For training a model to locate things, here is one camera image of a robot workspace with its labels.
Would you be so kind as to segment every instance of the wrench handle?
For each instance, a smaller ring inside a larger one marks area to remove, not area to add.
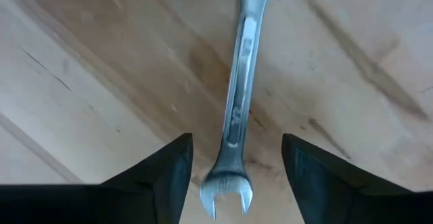
[[[223,136],[214,170],[244,172],[243,152],[258,41],[267,0],[240,0],[235,51],[231,67]]]

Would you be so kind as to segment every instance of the wood grain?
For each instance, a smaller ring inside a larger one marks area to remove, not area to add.
[[[13,55],[1,61],[0,110],[85,182],[192,132],[197,194],[219,149],[236,3],[2,0]],[[432,22],[431,0],[269,0],[245,152],[254,200],[241,217],[237,198],[219,198],[217,222],[302,222],[283,133],[431,189]],[[188,201],[184,221],[205,223],[198,197]]]

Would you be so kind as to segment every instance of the wooden surface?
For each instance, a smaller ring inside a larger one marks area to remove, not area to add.
[[[40,179],[15,181],[101,182],[192,132],[182,222],[210,222],[198,184],[218,153],[236,0],[0,0],[0,12],[1,147]],[[269,0],[245,155],[254,199],[242,217],[219,198],[217,223],[302,223],[283,133],[432,189],[432,43],[433,0]]]

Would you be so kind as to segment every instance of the scratch on wood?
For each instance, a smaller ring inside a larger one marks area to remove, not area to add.
[[[42,65],[42,63],[40,63],[32,54],[28,53],[24,48],[20,47],[21,50],[27,54],[30,58],[32,58],[33,61],[35,61],[37,64],[41,65],[41,67],[43,67],[45,70],[48,70],[44,65]]]
[[[346,152],[346,150],[343,149],[332,137],[331,135],[317,122],[314,118],[309,118],[309,124],[310,126],[316,130],[316,132],[320,133],[328,142],[334,146],[341,155],[346,157],[347,159],[352,159],[350,155]]]
[[[41,72],[39,72],[39,70],[37,70],[37,68],[35,68],[30,62],[25,61],[26,64],[31,67],[37,74],[41,75]]]
[[[42,63],[40,63],[32,54],[30,54],[28,51],[26,51],[24,48],[20,47],[21,50],[27,54],[33,61],[35,61],[37,64],[39,64],[41,67],[43,67],[46,71],[48,71],[51,75],[54,76],[55,79],[57,79],[65,88],[67,88],[69,91],[72,91],[69,86],[66,85],[65,82],[63,82],[61,79],[59,79],[56,75],[54,75],[50,70],[48,70]]]
[[[433,86],[428,87],[427,89],[424,89],[424,90],[422,91],[422,93],[425,93],[425,92],[427,92],[427,91],[429,91],[429,90],[431,90],[431,89],[433,89]]]
[[[67,88],[67,89],[69,89],[70,91],[72,91],[72,90],[71,90],[71,89],[66,85],[66,83],[64,83],[62,80],[60,80],[56,75],[53,74],[53,76],[54,76],[54,78],[57,79],[61,84],[63,84],[63,86],[65,86],[65,88]]]
[[[422,120],[430,120],[416,101],[383,68],[372,61],[315,0],[305,1],[368,83],[405,111]]]

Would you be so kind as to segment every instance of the chrome wrench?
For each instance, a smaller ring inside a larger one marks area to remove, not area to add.
[[[240,0],[240,17],[221,148],[214,166],[200,185],[202,204],[213,219],[216,195],[226,192],[238,193],[241,198],[242,214],[247,213],[252,201],[251,180],[243,162],[244,142],[266,2],[267,0]]]

